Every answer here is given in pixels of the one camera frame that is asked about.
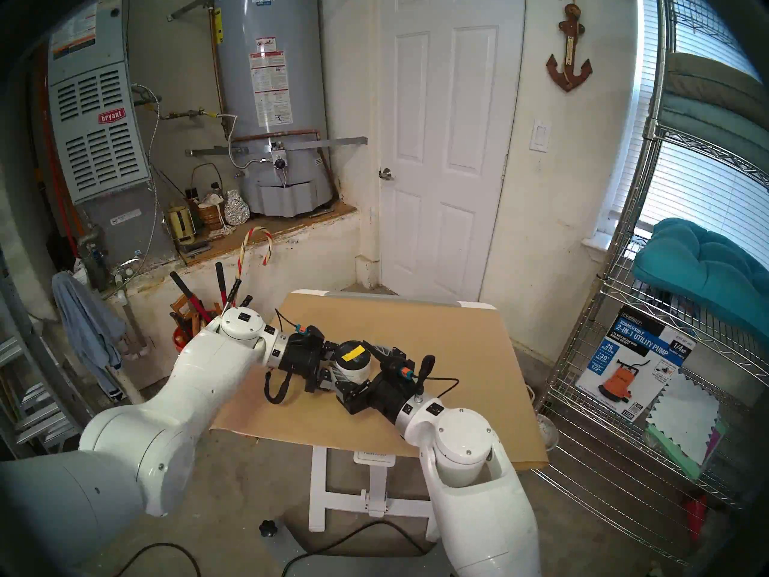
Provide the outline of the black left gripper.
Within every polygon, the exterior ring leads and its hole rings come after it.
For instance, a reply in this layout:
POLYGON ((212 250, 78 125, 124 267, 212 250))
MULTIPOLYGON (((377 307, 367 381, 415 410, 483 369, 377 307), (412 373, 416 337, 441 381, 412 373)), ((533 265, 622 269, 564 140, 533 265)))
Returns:
POLYGON ((331 362, 338 343, 326 342, 323 333, 316 326, 298 326, 287 338, 287 345, 281 359, 281 370, 285 372, 281 390, 287 392, 291 378, 297 375, 305 380, 305 392, 313 393, 317 389, 324 392, 338 393, 336 386, 338 367, 322 365, 331 362))

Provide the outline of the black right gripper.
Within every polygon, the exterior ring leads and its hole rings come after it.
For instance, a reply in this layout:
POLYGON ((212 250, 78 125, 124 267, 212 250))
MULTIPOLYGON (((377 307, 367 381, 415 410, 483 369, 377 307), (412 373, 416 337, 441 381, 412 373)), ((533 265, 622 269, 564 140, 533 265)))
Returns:
POLYGON ((397 418, 417 389, 415 362, 398 359, 395 348, 362 342, 364 348, 380 363, 379 373, 360 384, 351 381, 335 382, 338 401, 350 415, 367 408, 380 412, 391 424, 397 418))

